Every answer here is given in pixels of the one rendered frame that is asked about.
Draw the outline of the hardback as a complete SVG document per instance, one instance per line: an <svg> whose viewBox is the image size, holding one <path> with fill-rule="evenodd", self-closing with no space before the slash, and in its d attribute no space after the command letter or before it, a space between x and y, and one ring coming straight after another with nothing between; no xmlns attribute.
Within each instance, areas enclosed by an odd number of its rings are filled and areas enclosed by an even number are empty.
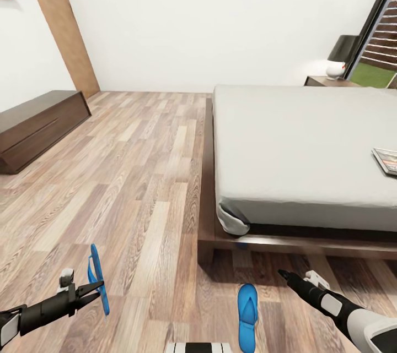
<svg viewBox="0 0 397 353"><path fill-rule="evenodd" d="M397 176L397 151L373 148L372 152L386 174Z"/></svg>

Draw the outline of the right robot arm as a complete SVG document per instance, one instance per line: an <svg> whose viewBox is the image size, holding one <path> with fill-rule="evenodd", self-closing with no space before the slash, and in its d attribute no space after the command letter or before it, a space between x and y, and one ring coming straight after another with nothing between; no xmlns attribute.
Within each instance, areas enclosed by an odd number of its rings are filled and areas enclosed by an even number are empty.
<svg viewBox="0 0 397 353"><path fill-rule="evenodd" d="M397 353L397 318L369 311L345 296L329 290L327 283L315 271L306 272L302 279L295 272L277 271L304 301L331 317L338 330L361 353Z"/></svg>

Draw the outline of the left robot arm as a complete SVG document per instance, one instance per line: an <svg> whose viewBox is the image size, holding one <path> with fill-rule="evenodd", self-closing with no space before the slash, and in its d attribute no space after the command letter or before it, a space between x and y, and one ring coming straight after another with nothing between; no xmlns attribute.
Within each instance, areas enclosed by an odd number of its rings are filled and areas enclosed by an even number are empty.
<svg viewBox="0 0 397 353"><path fill-rule="evenodd" d="M66 268L59 276L57 295L28 307L27 304L0 312L0 351L20 333L26 335L38 327L45 326L57 319L75 315L75 309L81 309L97 297L100 292L89 294L103 286L104 281L97 281L76 289L74 269ZM84 297L85 296L85 297Z"/></svg>

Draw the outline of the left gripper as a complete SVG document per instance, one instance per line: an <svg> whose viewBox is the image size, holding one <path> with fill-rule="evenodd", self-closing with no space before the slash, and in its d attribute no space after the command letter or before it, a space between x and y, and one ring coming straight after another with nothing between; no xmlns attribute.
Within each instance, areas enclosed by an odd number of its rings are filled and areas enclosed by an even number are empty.
<svg viewBox="0 0 397 353"><path fill-rule="evenodd" d="M70 317L75 315L75 309L79 310L101 296L100 292L86 295L91 291L98 290L104 284L104 281L97 281L76 289L75 283L72 283L68 286L68 291L43 300L40 307L40 326L45 326L66 315Z"/></svg>

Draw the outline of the sandal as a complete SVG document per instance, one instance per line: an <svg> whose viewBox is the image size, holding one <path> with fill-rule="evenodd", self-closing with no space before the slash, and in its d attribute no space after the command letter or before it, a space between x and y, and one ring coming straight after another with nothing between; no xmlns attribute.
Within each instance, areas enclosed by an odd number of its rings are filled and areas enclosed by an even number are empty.
<svg viewBox="0 0 397 353"><path fill-rule="evenodd" d="M256 349L257 297L257 290L252 284L242 286L238 293L239 346L244 353L254 353Z"/></svg>
<svg viewBox="0 0 397 353"><path fill-rule="evenodd" d="M96 250L96 246L95 244L91 244L90 245L92 254L89 256L92 257L93 259L93 264L94 264L94 270L96 272L96 277L93 275L91 267L90 267L90 262L88 263L88 279L89 279L89 283L95 283L97 281L103 281L103 275L101 272L101 266L100 266L100 259L98 256L98 252ZM106 294L106 290L105 290L105 285L101 286L98 288L98 291L101 294L101 300L102 300L102 304L103 304L103 309L104 309L104 313L105 315L108 315L110 313L110 309L109 309L109 303L108 303L108 297Z"/></svg>

